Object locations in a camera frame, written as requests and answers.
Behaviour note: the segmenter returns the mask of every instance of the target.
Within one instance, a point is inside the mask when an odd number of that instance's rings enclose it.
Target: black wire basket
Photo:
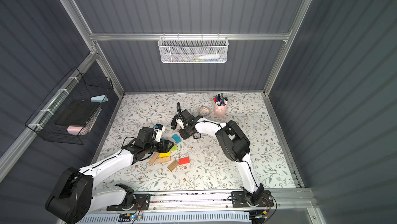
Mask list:
[[[108,94],[112,89],[113,84],[110,78],[79,73],[65,89],[58,90],[57,97],[47,108],[40,110],[42,107],[38,107],[25,126],[36,132],[45,141],[82,145],[89,136],[102,109],[106,108]],[[71,134],[68,132],[69,126],[56,124],[71,104],[76,101],[91,102],[92,97],[102,95],[106,96],[97,102],[94,109],[90,110],[87,121],[83,125],[79,125],[80,131]]]

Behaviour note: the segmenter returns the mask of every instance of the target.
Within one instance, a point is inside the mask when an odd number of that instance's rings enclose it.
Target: red block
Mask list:
[[[187,158],[180,158],[180,159],[179,159],[179,164],[187,164],[187,163],[190,163],[189,157],[187,157]]]

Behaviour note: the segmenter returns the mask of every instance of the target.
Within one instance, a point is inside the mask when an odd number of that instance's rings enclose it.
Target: white bottle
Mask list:
[[[219,59],[219,58],[220,55],[218,53],[212,53],[212,54],[201,55],[199,56],[198,59],[210,60],[210,59]]]

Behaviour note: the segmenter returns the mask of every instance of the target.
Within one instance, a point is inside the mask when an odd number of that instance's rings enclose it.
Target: blue block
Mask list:
[[[179,138],[179,136],[177,134],[174,134],[172,137],[176,141],[176,143],[179,143],[182,141],[181,138]]]

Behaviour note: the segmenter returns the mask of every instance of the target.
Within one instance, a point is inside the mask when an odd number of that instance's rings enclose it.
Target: colorful block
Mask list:
[[[172,170],[175,169],[178,165],[179,165],[179,161],[174,160],[174,162],[172,162],[172,163],[168,166],[168,169],[170,170],[170,172],[172,172]]]
[[[177,134],[174,134],[172,137],[176,141],[176,143],[179,143],[182,141],[181,138],[179,138],[179,136]]]
[[[159,154],[160,154],[160,153],[158,153],[158,152],[153,153],[153,156],[152,156],[152,158],[149,160],[148,163],[151,164],[151,165],[153,165],[154,162],[156,162],[156,159],[158,158]]]
[[[163,157],[163,158],[158,158],[157,159],[157,163],[165,163],[165,162],[170,162],[171,161],[171,157]]]
[[[189,157],[187,157],[187,158],[180,158],[180,159],[179,159],[179,164],[187,164],[187,163],[190,163]]]
[[[178,147],[176,145],[174,145],[173,147],[171,147],[170,151],[177,151]]]
[[[170,156],[171,156],[171,151],[169,151],[169,152],[167,152],[167,153],[160,153],[159,156],[160,156],[161,158],[170,157]]]

